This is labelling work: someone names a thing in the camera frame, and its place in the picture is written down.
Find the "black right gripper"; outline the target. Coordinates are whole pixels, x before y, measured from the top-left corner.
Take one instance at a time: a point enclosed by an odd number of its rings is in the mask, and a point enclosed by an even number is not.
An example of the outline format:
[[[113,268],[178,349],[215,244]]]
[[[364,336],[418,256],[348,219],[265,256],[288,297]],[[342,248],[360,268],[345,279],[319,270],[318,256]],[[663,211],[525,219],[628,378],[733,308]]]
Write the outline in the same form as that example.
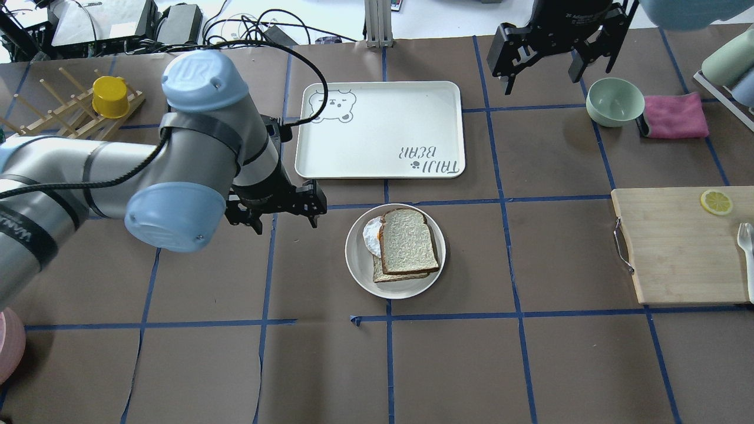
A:
[[[501,22],[487,54],[493,77],[511,95],[523,70],[544,57],[573,54],[568,77],[576,84],[601,57],[614,69],[638,1],[535,1],[524,26]]]

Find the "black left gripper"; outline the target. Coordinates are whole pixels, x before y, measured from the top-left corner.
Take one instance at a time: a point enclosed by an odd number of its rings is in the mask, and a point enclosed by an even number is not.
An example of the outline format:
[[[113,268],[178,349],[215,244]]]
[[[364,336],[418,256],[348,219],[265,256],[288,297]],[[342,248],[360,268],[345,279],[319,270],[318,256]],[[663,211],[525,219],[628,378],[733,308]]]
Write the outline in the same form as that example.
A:
[[[264,214],[304,216],[312,228],[318,228],[319,216],[328,212],[328,199],[316,180],[307,180],[302,186],[291,182],[281,154],[281,144],[293,136],[291,129],[266,115],[262,123],[267,134],[264,150],[243,162],[233,180],[224,217],[231,225],[248,226],[256,234],[263,233]]]

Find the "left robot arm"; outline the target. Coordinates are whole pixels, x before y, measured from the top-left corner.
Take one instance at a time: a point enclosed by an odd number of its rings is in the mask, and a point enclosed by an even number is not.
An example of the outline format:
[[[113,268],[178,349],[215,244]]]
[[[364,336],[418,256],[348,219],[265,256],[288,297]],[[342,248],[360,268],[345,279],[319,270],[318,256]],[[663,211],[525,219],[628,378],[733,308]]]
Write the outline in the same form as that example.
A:
[[[226,54],[181,54],[161,86],[170,110],[156,145],[57,136],[2,143],[2,308],[91,217],[123,220],[146,244],[190,253],[209,244],[223,218],[261,234],[264,214],[304,216],[312,227],[326,214],[318,183],[295,186],[283,166],[290,130],[259,113]]]

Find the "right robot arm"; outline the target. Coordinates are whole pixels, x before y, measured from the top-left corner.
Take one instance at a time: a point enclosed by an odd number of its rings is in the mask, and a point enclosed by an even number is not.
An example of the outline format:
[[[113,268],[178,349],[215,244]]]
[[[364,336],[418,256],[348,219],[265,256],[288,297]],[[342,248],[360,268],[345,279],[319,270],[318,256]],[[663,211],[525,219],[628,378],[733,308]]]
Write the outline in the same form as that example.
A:
[[[525,26],[498,26],[487,65],[511,94],[523,70],[544,57],[571,54],[568,77],[578,83],[601,57],[609,60],[606,72],[613,70],[639,8],[659,28],[696,31],[751,7],[751,1],[535,1]]]

